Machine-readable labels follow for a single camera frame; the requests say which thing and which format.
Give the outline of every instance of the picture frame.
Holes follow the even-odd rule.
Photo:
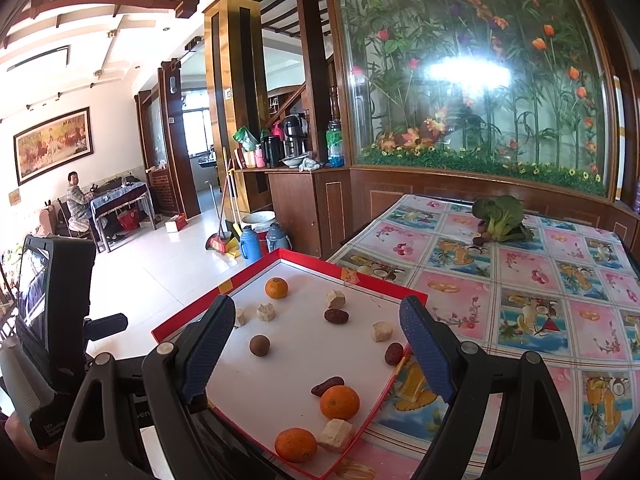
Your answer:
[[[18,186],[94,153],[89,108],[80,108],[14,135]]]

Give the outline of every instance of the device screen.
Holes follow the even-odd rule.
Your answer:
[[[45,345],[44,306],[49,272],[49,253],[44,249],[25,248],[18,284],[18,315],[33,336]]]

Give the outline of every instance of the tangerine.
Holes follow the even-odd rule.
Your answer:
[[[320,411],[332,420],[349,420],[360,409],[360,397],[348,386],[332,386],[320,397]]]
[[[318,452],[318,443],[313,434],[302,428],[281,431],[274,444],[278,456],[293,464],[303,464]]]
[[[267,296],[274,300],[281,300],[287,296],[289,285],[282,278],[271,278],[265,285]]]

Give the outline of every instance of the screw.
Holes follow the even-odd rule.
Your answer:
[[[477,354],[478,353],[478,345],[476,343],[471,342],[471,341],[463,341],[463,343],[460,345],[460,349],[465,354],[469,354],[469,355],[473,355],[473,354]]]
[[[167,355],[172,351],[174,351],[173,343],[160,343],[156,348],[156,352],[158,352],[160,355]]]
[[[526,358],[527,361],[529,361],[532,365],[537,365],[540,361],[542,361],[540,354],[538,354],[537,352],[527,352]]]
[[[105,365],[109,362],[109,359],[111,359],[111,354],[108,352],[102,352],[96,356],[94,363],[97,365]]]

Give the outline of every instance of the human hand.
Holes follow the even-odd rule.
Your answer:
[[[25,462],[39,478],[52,480],[55,474],[55,464],[60,450],[60,441],[47,449],[39,449],[27,430],[24,429],[20,418],[14,412],[4,424],[4,430],[20,452]]]

